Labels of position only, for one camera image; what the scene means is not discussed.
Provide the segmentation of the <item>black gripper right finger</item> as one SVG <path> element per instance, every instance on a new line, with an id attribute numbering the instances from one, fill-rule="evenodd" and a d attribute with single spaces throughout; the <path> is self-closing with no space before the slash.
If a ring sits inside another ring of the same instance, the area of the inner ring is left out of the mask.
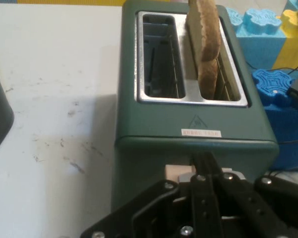
<path id="1" fill-rule="evenodd" d="M 208 154 L 210 238 L 298 238 L 298 184 L 261 176 L 254 184 L 225 173 Z"/>

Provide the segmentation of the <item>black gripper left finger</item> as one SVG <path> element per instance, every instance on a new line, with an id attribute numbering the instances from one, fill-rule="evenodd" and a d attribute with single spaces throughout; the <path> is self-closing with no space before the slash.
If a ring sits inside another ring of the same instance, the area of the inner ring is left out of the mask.
<path id="1" fill-rule="evenodd" d="M 161 180 L 96 224 L 82 238 L 221 238 L 214 180 L 223 175 L 210 152 L 194 155 L 188 182 Z"/>

